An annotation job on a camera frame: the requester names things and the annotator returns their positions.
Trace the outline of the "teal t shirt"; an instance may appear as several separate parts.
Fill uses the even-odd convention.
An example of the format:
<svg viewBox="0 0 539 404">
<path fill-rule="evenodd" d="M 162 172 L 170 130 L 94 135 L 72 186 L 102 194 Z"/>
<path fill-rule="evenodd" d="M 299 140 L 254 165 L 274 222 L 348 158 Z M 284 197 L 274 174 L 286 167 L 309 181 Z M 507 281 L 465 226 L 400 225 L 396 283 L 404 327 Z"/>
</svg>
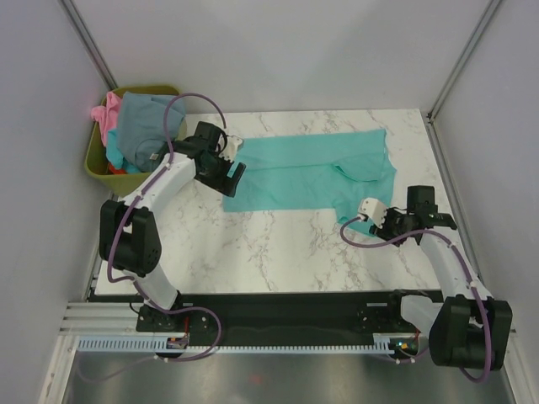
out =
<svg viewBox="0 0 539 404">
<path fill-rule="evenodd" d="M 396 169 L 384 129 L 247 139 L 236 163 L 246 166 L 227 213 L 332 209 L 344 224 L 365 198 L 392 202 Z"/>
</svg>

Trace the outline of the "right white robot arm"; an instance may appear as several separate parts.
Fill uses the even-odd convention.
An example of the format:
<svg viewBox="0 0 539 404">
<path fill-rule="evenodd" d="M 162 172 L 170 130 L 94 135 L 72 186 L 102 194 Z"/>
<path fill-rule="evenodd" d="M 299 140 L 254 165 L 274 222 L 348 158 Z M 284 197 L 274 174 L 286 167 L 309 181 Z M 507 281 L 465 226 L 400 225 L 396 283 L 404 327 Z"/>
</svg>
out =
<svg viewBox="0 0 539 404">
<path fill-rule="evenodd" d="M 387 325 L 399 332 L 414 325 L 426 333 L 430 357 L 439 366 L 501 369 L 513 312 L 507 301 L 494 299 L 460 251 L 456 223 L 440 212 L 434 188 L 408 187 L 404 210 L 366 198 L 358 211 L 371 220 L 373 236 L 395 247 L 415 240 L 440 284 L 442 303 L 405 295 L 386 309 Z"/>
</svg>

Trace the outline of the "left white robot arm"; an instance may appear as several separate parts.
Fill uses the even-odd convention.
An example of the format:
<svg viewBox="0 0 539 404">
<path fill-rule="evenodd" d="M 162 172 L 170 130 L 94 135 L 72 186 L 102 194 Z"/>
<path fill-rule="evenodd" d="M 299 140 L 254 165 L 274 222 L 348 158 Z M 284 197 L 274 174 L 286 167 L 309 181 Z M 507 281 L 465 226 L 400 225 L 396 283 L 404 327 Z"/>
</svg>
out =
<svg viewBox="0 0 539 404">
<path fill-rule="evenodd" d="M 111 284 L 128 280 L 147 306 L 156 309 L 156 322 L 167 331 L 184 324 L 184 309 L 175 305 L 179 291 L 164 273 L 157 216 L 187 184 L 198 181 L 233 197 L 246 165 L 235 163 L 244 144 L 220 127 L 200 122 L 195 133 L 169 141 L 157 157 L 151 175 L 123 200 L 108 200 L 100 210 L 99 256 L 107 263 Z"/>
</svg>

